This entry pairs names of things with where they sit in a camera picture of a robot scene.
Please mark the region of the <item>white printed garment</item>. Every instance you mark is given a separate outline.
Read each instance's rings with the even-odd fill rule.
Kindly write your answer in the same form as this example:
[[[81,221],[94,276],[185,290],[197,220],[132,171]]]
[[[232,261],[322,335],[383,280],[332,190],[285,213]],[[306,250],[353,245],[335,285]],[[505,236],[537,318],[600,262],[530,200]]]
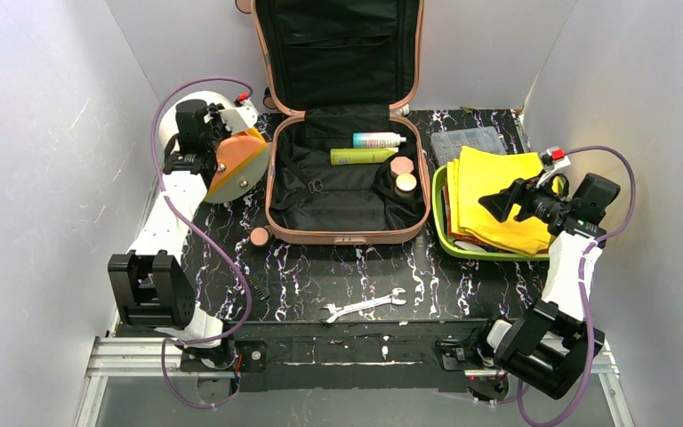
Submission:
[[[460,239],[455,239],[453,241],[453,245],[459,248],[460,250],[467,252],[495,253],[497,251],[497,249],[492,246],[478,245]]]

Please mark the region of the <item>yellow snack packet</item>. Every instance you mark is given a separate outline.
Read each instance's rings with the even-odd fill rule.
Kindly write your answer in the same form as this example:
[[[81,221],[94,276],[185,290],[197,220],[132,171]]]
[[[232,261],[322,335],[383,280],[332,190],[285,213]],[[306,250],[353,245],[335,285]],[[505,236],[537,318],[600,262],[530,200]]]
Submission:
[[[523,256],[547,253],[551,235],[546,224],[536,218],[516,222],[518,205],[511,207],[505,222],[499,222],[478,202],[507,189],[516,179],[534,178],[541,170],[535,152],[499,155],[461,148],[460,156],[446,164],[449,235]]]

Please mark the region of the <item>red snack packet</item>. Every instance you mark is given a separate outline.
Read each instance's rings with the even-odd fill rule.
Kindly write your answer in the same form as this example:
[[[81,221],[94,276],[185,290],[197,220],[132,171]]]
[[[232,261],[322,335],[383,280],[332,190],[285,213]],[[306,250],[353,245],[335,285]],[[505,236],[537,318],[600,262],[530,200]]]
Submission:
[[[469,241],[471,243],[475,243],[478,245],[489,246],[489,244],[487,242],[479,240],[475,236],[471,235],[469,232],[462,232],[462,231],[458,230],[458,227],[456,226],[456,221],[453,218],[453,212],[452,212],[452,208],[451,208],[451,198],[450,198],[450,193],[449,193],[447,182],[444,183],[444,187],[442,189],[442,196],[444,199],[444,210],[445,210],[445,216],[446,216],[446,233],[451,238],[451,240],[454,241],[455,239],[460,239],[460,240]]]

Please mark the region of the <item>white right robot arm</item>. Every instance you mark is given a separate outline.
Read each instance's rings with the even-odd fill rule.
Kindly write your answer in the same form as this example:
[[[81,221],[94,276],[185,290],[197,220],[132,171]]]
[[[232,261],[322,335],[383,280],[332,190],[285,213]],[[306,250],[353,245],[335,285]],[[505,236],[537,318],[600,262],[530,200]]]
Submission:
[[[516,179],[479,203],[499,222],[538,219],[550,233],[550,267],[541,297],[517,320],[497,319],[486,336],[496,366],[553,399],[560,399],[583,374],[587,347],[599,353],[605,335],[586,329],[581,296],[601,254],[599,224],[620,186],[587,173],[570,197],[540,178]]]

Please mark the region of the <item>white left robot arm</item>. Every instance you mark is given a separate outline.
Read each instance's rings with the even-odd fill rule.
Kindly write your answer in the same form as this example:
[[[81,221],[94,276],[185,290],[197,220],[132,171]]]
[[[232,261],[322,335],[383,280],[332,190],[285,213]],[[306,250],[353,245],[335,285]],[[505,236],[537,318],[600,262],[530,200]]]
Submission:
[[[220,345],[223,323],[202,309],[181,258],[214,175],[214,146],[225,130],[217,109],[229,104],[218,93],[198,91],[159,110],[152,132],[159,192],[137,238],[108,261],[122,324],[200,349]]]

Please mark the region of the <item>cream cylindrical drum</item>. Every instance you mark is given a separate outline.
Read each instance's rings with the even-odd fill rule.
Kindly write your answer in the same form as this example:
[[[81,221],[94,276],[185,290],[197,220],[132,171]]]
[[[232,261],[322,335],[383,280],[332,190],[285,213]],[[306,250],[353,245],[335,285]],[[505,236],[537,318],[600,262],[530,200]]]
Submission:
[[[174,106],[190,99],[204,100],[207,103],[222,104],[223,109],[233,107],[237,99],[250,97],[241,93],[233,101],[210,91],[198,91],[179,99],[164,114],[157,125],[158,144],[164,149],[168,140],[177,132],[174,120]],[[220,142],[216,150],[216,172],[213,177],[201,177],[189,172],[163,174],[165,194],[176,201],[197,205],[223,204],[244,196],[266,173],[269,166],[270,149],[256,125],[241,133],[230,133]]]

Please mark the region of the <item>pink hard-shell suitcase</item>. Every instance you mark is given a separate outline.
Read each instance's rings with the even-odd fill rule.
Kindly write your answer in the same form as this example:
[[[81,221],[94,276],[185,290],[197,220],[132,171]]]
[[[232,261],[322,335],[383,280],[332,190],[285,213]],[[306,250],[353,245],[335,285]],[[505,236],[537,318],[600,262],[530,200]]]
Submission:
[[[417,127],[402,115],[419,83],[421,1],[254,1],[269,89],[285,115],[272,137],[265,212],[290,244],[389,245],[430,215],[430,173]],[[403,137],[415,187],[395,190],[390,162],[335,165],[355,133]]]

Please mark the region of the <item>green plastic tray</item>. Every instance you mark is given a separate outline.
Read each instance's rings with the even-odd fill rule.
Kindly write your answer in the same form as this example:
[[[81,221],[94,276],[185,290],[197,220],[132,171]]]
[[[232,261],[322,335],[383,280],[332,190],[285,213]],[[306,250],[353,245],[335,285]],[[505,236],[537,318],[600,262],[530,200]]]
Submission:
[[[550,259],[548,254],[537,254],[534,256],[523,256],[514,253],[490,253],[472,250],[464,250],[449,240],[446,226],[446,209],[445,197],[443,195],[443,188],[446,185],[447,167],[440,166],[431,178],[431,212],[435,224],[438,242],[441,248],[449,255],[456,259],[462,260],[479,260],[491,262],[547,262]]]

